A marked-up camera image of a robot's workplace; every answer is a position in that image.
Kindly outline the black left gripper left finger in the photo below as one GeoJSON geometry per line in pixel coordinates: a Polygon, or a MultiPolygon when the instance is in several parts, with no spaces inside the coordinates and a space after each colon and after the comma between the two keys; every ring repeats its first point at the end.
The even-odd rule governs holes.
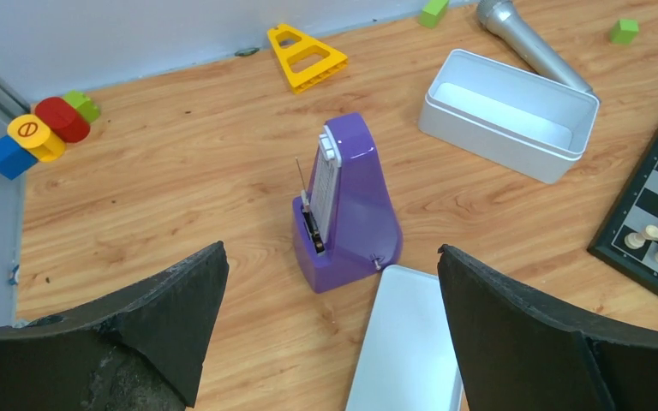
{"type": "Polygon", "coordinates": [[[0,410],[193,407],[228,274],[217,241],[96,300],[0,327],[0,410]]]}

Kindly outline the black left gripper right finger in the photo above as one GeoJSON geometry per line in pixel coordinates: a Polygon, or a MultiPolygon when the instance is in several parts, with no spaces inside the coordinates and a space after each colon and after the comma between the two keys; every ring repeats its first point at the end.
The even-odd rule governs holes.
{"type": "Polygon", "coordinates": [[[464,251],[437,265],[473,410],[658,410],[658,331],[576,307],[464,251]]]}

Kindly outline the black white chessboard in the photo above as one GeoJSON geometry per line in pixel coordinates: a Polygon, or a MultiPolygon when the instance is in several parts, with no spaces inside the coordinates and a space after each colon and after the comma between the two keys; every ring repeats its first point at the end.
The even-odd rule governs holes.
{"type": "Polygon", "coordinates": [[[625,238],[658,226],[658,129],[588,246],[588,252],[658,295],[658,241],[640,248],[625,238]]]}

